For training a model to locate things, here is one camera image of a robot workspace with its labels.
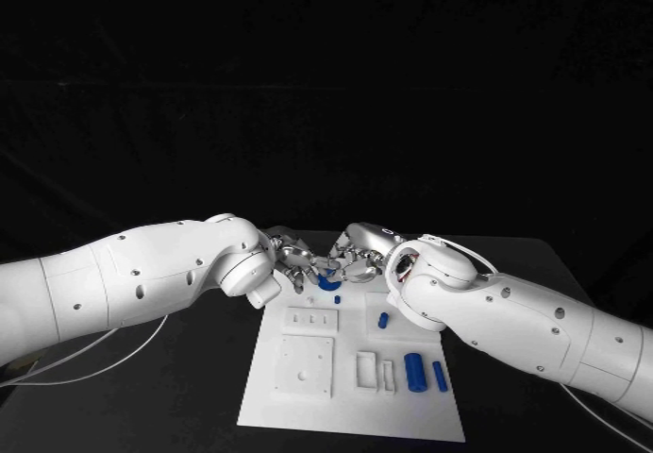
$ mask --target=white platform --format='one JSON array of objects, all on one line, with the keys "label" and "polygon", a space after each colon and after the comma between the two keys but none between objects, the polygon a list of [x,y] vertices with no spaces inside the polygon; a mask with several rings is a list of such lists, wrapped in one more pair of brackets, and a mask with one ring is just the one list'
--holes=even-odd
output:
[{"label": "white platform", "polygon": [[[346,282],[335,292],[323,291],[318,286],[308,284],[302,295],[295,293],[289,280],[277,271],[276,277],[283,291],[264,309],[238,425],[466,442],[440,333],[414,326],[403,318],[398,309],[385,302],[388,289],[384,277],[365,284]],[[339,305],[334,303],[335,295],[342,297]],[[309,296],[313,297],[312,303],[306,301]],[[334,333],[331,318],[325,320],[316,317],[316,322],[322,321],[323,325],[312,329],[310,316],[309,325],[303,323],[302,328],[289,329],[289,320],[295,317],[293,315],[289,318],[286,310],[289,307],[338,310],[338,332]],[[368,318],[375,317],[378,321],[378,315],[384,310],[390,314],[390,322],[387,329],[380,332]],[[305,373],[297,371],[297,361],[290,361],[283,356],[287,353],[286,349],[282,349],[283,338],[287,338],[287,335],[334,339],[334,344],[329,345],[334,346],[331,367],[325,367],[321,361],[313,361],[306,364]],[[322,346],[302,340],[300,343],[300,349],[296,349],[300,351],[299,354],[313,357],[316,355],[313,351],[318,351],[315,347]],[[375,353],[377,392],[357,391],[358,351]],[[408,391],[404,355],[411,352],[420,353],[424,358],[429,390],[420,394]],[[394,393],[384,390],[381,368],[385,361],[393,362]],[[442,362],[446,370],[449,385],[446,393],[439,390],[433,371],[434,361]],[[316,388],[322,389],[321,397],[318,393],[313,397],[312,392],[305,395],[293,393],[297,390],[295,384],[302,385],[302,381],[313,385],[316,373],[312,371],[321,369],[332,371],[331,388],[326,387],[326,377],[319,376],[321,385]],[[283,387],[276,389],[280,377],[286,380],[299,377],[299,382],[293,384],[296,390],[285,392]]]}]

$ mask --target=blue object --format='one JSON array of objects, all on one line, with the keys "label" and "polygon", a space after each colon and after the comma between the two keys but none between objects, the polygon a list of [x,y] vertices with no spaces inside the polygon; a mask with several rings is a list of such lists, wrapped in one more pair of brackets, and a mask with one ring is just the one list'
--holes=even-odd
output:
[{"label": "blue object", "polygon": [[404,356],[406,376],[408,378],[408,390],[420,393],[426,392],[426,375],[423,356],[413,352]]},{"label": "blue object", "polygon": [[447,380],[446,380],[446,373],[443,371],[443,365],[439,361],[433,362],[433,371],[436,372],[436,378],[439,379],[439,387],[440,391],[447,391]]},{"label": "blue object", "polygon": [[341,288],[341,285],[344,284],[342,281],[335,281],[334,283],[328,280],[325,276],[321,274],[318,275],[318,286],[325,290],[325,291],[336,291]]},{"label": "blue object", "polygon": [[378,318],[378,327],[385,328],[388,326],[388,313],[381,313],[381,317]]}]

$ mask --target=robotic hand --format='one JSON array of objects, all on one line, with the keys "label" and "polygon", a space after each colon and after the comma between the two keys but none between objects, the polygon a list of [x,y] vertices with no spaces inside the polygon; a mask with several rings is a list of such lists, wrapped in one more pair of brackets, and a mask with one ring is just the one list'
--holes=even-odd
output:
[{"label": "robotic hand", "polygon": [[385,274],[388,302],[414,324],[450,327],[511,366],[653,421],[653,331],[494,268],[479,274],[449,243],[432,235],[407,241],[381,226],[351,224],[329,254],[349,264],[329,279]]},{"label": "robotic hand", "polygon": [[260,309],[279,295],[277,268],[303,291],[315,256],[283,226],[260,231],[233,214],[135,228],[55,256],[0,265],[0,365],[90,333],[189,307],[221,288]]}]

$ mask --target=white board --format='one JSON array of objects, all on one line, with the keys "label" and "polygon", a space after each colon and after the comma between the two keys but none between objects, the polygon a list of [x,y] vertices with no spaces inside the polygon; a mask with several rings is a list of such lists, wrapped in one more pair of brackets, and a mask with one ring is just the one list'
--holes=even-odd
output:
[{"label": "white board", "polygon": [[[308,284],[303,294],[296,294],[290,281],[277,271],[276,277],[282,295],[264,309],[238,425],[466,442],[453,392],[456,382],[450,382],[440,333],[423,330],[406,320],[408,324],[403,325],[400,339],[370,335],[368,317],[388,293],[384,278],[365,284],[345,282],[335,292]],[[342,297],[339,305],[334,303],[335,295]],[[388,327],[394,322],[398,327],[400,311],[385,304],[391,315]],[[295,397],[276,390],[272,373],[283,366],[279,359],[289,307],[338,310],[336,333],[334,328],[323,332],[302,330],[303,336],[334,339],[331,398]],[[358,352],[375,353],[378,392],[374,393],[357,390]],[[429,390],[419,394],[408,391],[406,377],[404,355],[411,352],[424,358]],[[393,362],[394,392],[385,392],[388,379],[383,367],[387,361]],[[450,384],[446,393],[439,390],[434,361],[443,364],[446,371]]]}]

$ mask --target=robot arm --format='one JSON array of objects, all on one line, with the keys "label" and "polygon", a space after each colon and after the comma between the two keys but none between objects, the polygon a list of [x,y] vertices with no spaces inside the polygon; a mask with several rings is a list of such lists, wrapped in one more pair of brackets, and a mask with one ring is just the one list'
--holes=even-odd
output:
[{"label": "robot arm", "polygon": [[[280,293],[276,264],[297,275],[279,250],[305,244],[285,239],[221,214],[207,222],[139,227],[55,256],[0,265],[0,365],[75,337],[158,319],[212,288],[246,294],[260,309]],[[300,292],[303,280],[295,280]]]},{"label": "robot arm", "polygon": [[385,240],[388,302],[413,323],[434,331],[450,327],[472,347],[524,372],[653,420],[653,331],[521,278],[479,275],[440,238],[397,241],[384,230],[352,224],[348,232],[367,243],[371,236]]}]

